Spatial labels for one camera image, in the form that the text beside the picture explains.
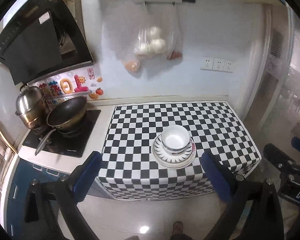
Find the white plate pink blossoms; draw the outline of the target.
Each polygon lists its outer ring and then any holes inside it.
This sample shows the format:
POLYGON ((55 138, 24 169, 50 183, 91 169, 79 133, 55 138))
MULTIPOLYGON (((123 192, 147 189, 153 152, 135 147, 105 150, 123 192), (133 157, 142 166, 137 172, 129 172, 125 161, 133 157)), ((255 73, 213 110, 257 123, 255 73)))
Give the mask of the white plate pink blossoms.
POLYGON ((196 157, 196 146, 192 139, 190 139, 185 150, 183 150, 181 154, 170 155, 163 147, 161 136, 158 136, 153 142, 151 153, 158 164, 172 170, 178 170, 192 164, 196 157))

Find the white bowl red flowers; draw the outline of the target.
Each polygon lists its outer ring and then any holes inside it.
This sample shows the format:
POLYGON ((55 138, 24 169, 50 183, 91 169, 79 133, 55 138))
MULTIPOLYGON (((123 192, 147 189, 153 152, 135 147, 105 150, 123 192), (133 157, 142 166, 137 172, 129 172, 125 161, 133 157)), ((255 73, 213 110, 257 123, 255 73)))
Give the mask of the white bowl red flowers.
POLYGON ((173 152, 183 150, 190 141, 190 135, 187 129, 180 125, 165 127, 161 138, 164 146, 173 152))

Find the white plate blue leaf rim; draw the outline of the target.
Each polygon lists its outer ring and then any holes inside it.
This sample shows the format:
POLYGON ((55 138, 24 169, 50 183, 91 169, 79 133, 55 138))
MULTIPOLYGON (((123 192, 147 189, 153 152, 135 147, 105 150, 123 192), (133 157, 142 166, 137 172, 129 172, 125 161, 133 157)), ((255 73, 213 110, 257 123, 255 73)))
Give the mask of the white plate blue leaf rim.
POLYGON ((160 161, 163 161, 165 163, 181 163, 189 159, 194 154, 194 148, 192 145, 192 141, 190 140, 183 150, 179 152, 173 152, 172 150, 169 150, 166 146, 164 146, 161 135, 158 135, 154 139, 152 145, 152 154, 160 161))

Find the blue cabinet front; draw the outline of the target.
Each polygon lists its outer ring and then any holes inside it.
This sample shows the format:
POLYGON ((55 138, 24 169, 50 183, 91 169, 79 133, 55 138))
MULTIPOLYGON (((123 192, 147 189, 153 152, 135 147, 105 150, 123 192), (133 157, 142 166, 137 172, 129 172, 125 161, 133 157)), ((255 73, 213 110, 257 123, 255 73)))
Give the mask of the blue cabinet front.
POLYGON ((12 239, 19 239, 24 218, 24 205, 29 184, 33 179, 41 183, 57 181, 64 173, 33 164, 20 159, 12 176, 12 183, 8 189, 6 211, 7 233, 12 239))

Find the black gas stove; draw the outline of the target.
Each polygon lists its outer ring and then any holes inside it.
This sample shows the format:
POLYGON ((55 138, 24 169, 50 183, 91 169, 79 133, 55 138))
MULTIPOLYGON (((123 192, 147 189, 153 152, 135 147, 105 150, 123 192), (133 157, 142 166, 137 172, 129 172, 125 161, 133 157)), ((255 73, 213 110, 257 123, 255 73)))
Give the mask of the black gas stove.
POLYGON ((86 111, 84 118, 73 130, 53 132, 43 150, 54 154, 80 158, 100 113, 101 110, 99 109, 86 111))

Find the black white checkered mat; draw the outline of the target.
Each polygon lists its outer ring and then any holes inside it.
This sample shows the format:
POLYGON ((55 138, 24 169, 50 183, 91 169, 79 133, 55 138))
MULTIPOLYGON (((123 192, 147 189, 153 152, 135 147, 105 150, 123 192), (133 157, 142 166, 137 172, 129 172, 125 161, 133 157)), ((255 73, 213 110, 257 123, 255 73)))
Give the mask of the black white checkered mat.
POLYGON ((210 152, 248 175, 261 154, 224 101, 149 103, 114 108, 98 182, 118 200, 164 200, 213 191, 200 163, 210 152))

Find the dark wok pan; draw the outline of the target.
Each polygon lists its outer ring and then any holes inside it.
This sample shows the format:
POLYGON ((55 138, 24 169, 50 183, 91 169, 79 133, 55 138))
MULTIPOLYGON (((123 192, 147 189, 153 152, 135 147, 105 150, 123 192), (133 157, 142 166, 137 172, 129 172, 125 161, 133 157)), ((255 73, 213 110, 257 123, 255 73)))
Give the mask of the dark wok pan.
POLYGON ((84 117, 87 110, 87 99, 83 96, 70 98, 59 103, 47 116, 46 123, 52 128, 36 148, 34 155, 38 155, 45 147, 49 137, 55 131, 71 130, 84 117))

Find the steel stock pot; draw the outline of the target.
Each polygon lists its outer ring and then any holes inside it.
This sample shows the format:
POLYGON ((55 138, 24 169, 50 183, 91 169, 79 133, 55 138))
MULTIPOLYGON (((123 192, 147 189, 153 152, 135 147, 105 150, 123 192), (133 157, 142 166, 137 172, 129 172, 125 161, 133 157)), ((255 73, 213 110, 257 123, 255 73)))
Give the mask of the steel stock pot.
POLYGON ((45 93, 39 87, 22 85, 15 107, 15 115, 28 129, 39 129, 46 124, 50 110, 45 93))

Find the small orange food bag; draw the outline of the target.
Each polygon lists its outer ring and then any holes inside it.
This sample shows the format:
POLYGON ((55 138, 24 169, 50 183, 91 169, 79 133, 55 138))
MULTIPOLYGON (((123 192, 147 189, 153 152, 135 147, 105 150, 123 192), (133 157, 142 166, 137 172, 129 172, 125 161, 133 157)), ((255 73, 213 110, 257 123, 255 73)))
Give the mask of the small orange food bag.
POLYGON ((123 65, 126 70, 129 72, 137 72, 140 68, 140 61, 139 60, 132 60, 129 62, 124 62, 123 65))

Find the small red food bag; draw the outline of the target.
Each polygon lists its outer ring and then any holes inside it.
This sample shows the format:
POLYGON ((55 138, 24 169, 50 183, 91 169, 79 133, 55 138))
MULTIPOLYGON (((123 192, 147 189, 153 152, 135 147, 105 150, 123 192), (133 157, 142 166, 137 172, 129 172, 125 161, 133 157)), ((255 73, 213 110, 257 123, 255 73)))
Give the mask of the small red food bag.
POLYGON ((179 51, 172 51, 171 55, 167 57, 168 60, 174 60, 174 59, 179 59, 182 58, 183 54, 179 51))

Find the black range hood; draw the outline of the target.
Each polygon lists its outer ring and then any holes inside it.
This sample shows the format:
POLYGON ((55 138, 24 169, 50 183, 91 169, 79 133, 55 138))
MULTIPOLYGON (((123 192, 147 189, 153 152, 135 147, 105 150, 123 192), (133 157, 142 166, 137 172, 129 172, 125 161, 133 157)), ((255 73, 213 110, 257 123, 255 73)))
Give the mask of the black range hood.
POLYGON ((92 62, 64 0, 28 0, 0 33, 0 63, 15 85, 92 62))

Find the clear bag white buns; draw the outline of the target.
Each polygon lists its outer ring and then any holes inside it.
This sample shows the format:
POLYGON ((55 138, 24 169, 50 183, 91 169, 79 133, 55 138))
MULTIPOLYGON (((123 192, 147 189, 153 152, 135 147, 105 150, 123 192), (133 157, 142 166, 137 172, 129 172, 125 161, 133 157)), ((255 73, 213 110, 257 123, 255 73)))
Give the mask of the clear bag white buns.
POLYGON ((150 3, 141 7, 141 23, 134 45, 134 54, 140 59, 161 56, 167 59, 172 51, 182 53, 177 6, 150 3))

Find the colourful wall stickers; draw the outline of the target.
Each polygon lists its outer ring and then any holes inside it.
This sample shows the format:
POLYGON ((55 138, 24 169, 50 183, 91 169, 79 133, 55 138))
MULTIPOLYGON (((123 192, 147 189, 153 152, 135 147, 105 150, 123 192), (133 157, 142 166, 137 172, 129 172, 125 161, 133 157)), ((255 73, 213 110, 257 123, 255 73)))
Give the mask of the colourful wall stickers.
POLYGON ((102 82, 98 68, 90 66, 56 74, 33 85, 45 93, 47 104, 52 106, 77 96, 88 101, 98 100, 104 94, 102 82))

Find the white wall socket strip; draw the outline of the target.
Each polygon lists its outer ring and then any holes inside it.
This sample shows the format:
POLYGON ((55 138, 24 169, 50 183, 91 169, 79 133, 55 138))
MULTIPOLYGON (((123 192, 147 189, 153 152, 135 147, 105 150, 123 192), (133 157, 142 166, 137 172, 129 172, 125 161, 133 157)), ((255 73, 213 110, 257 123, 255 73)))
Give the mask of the white wall socket strip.
POLYGON ((233 73, 234 67, 235 63, 231 60, 203 57, 203 65, 200 67, 200 69, 216 72, 233 73))

